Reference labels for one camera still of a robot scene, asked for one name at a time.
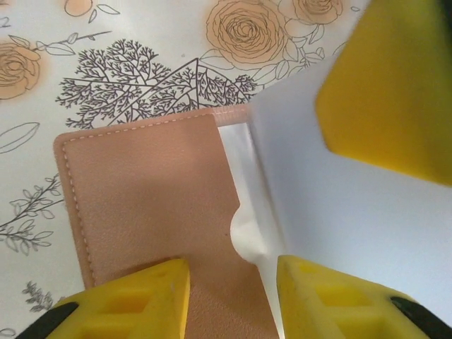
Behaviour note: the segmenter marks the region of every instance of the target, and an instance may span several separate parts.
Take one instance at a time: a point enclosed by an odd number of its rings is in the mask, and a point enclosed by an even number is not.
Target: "orange rose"
[[[207,20],[208,41],[239,69],[282,59],[285,19],[270,0],[219,0]]]
[[[0,44],[0,100],[22,95],[40,76],[40,55],[17,44]]]
[[[281,0],[280,12],[307,25],[332,23],[342,14],[342,0]]]

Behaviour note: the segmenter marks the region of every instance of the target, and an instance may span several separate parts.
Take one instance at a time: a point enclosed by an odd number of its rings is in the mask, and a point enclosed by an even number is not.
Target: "wallet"
[[[239,199],[218,126],[246,115],[200,109],[55,140],[86,288],[185,258],[186,338],[278,338],[258,269],[230,238]]]

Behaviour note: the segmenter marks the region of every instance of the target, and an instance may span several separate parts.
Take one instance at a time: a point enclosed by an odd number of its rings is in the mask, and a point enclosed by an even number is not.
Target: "stitching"
[[[85,243],[88,265],[89,265],[89,268],[90,268],[91,276],[93,277],[94,286],[97,285],[97,282],[96,282],[96,277],[95,277],[95,273],[94,273],[94,270],[93,270],[93,262],[91,261],[90,249],[89,249],[89,246],[88,246],[88,242],[86,241],[85,232],[84,232],[84,229],[83,229],[83,221],[82,221],[82,217],[81,217],[81,213],[80,213],[80,208],[78,207],[76,189],[75,189],[75,187],[73,185],[73,177],[72,177],[72,174],[71,174],[71,168],[69,167],[69,159],[68,159],[68,155],[66,153],[66,145],[68,143],[70,143],[70,142],[77,141],[77,140],[82,140],[82,139],[86,139],[86,138],[96,138],[96,137],[99,137],[99,136],[109,136],[111,134],[116,134],[116,133],[121,133],[121,132],[136,131],[138,129],[144,129],[146,127],[158,126],[158,125],[168,124],[170,122],[176,122],[176,121],[181,121],[181,120],[195,119],[195,118],[203,117],[205,115],[214,115],[214,114],[212,114],[212,113],[204,113],[204,114],[194,115],[192,117],[184,117],[184,118],[179,118],[179,119],[167,120],[167,121],[163,121],[163,122],[157,122],[155,124],[142,125],[142,126],[138,126],[138,127],[133,127],[131,129],[120,129],[120,130],[113,131],[113,132],[101,133],[101,134],[96,134],[96,135],[91,135],[91,136],[80,136],[78,138],[72,138],[72,139],[70,139],[68,141],[63,142],[62,150],[63,150],[64,159],[66,161],[66,168],[67,168],[67,174],[68,174],[68,177],[69,177],[69,183],[71,185],[72,199],[74,200],[74,202],[76,204],[76,210],[77,210],[77,216],[78,216],[78,224],[79,224],[80,231],[81,231],[81,234],[82,234],[83,242]]]

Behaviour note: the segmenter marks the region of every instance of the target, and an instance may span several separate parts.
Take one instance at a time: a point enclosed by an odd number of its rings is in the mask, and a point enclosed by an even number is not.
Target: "pink leather wallet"
[[[257,267],[230,239],[239,200],[217,125],[245,115],[202,109],[55,140],[87,288],[186,258],[186,338],[278,338]]]

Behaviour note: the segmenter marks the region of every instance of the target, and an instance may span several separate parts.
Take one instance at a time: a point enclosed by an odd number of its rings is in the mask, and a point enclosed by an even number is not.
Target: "tablecloth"
[[[366,3],[0,0],[0,337],[83,289],[56,136],[248,102],[339,52]]]

